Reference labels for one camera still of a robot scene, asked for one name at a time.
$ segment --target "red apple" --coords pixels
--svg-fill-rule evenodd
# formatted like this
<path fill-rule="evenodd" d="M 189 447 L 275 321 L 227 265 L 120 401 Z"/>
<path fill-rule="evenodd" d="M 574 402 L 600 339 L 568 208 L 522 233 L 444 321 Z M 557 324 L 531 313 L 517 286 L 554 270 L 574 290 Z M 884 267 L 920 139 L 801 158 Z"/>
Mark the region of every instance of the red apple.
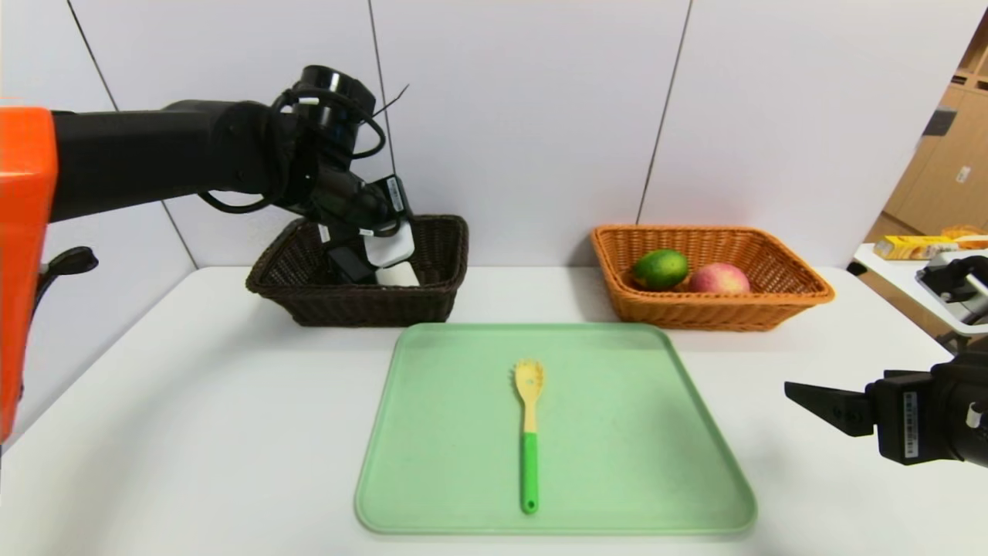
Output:
<path fill-rule="evenodd" d="M 726 262 L 715 262 L 693 273 L 690 290 L 708 294 L 747 294 L 751 291 L 751 284 L 740 268 Z"/>

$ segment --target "lime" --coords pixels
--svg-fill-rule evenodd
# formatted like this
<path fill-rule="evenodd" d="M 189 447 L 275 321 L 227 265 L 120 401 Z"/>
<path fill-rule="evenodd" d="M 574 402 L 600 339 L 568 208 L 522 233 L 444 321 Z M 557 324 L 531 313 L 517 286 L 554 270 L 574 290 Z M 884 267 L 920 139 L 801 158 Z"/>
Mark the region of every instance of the lime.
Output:
<path fill-rule="evenodd" d="M 686 279 L 690 264 L 675 249 L 658 249 L 638 259 L 631 273 L 634 281 L 646 290 L 668 290 Z"/>

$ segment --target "table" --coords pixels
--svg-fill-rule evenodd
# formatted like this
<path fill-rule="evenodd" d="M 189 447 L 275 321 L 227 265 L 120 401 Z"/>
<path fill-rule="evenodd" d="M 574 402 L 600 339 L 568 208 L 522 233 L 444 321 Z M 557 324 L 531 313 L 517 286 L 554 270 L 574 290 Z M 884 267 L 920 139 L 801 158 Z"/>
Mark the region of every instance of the table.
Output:
<path fill-rule="evenodd" d="M 851 274 L 771 332 L 674 330 L 760 516 L 729 537 L 390 537 L 353 497 L 400 329 L 302 328 L 244 289 L 189 276 L 4 456 L 0 550 L 209 554 L 961 554 L 984 549 L 988 470 L 881 458 L 787 400 L 793 380 L 860 389 L 949 354 Z M 470 268 L 452 322 L 611 321 L 592 268 Z"/>
<path fill-rule="evenodd" d="M 988 324 L 965 324 L 960 318 L 965 311 L 959 304 L 946 307 L 916 281 L 916 271 L 927 265 L 925 260 L 885 260 L 874 254 L 874 243 L 864 243 L 855 252 L 855 261 L 866 269 L 882 277 L 895 289 L 907 295 L 910 299 L 923 306 L 937 319 L 953 330 L 943 338 L 943 343 L 957 339 L 967 339 L 978 334 L 988 334 Z M 958 342 L 962 348 L 965 341 Z"/>

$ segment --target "green tray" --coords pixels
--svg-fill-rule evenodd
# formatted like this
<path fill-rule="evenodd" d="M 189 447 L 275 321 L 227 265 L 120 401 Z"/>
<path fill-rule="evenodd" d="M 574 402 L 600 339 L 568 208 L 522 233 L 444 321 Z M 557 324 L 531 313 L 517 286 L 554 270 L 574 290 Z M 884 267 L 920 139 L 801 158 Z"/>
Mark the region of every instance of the green tray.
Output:
<path fill-rule="evenodd" d="M 512 368 L 545 368 L 539 509 L 520 503 Z M 357 517 L 379 533 L 707 534 L 755 497 L 669 338 L 647 324 L 418 324 L 398 339 Z"/>

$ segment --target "green handle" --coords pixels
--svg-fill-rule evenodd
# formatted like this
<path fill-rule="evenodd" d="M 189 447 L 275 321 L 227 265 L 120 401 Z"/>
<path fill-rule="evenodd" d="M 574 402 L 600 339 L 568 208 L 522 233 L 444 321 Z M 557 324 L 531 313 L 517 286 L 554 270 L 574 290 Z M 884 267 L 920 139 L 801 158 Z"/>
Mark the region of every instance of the green handle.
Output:
<path fill-rule="evenodd" d="M 522 511 L 538 511 L 538 435 L 522 436 Z"/>

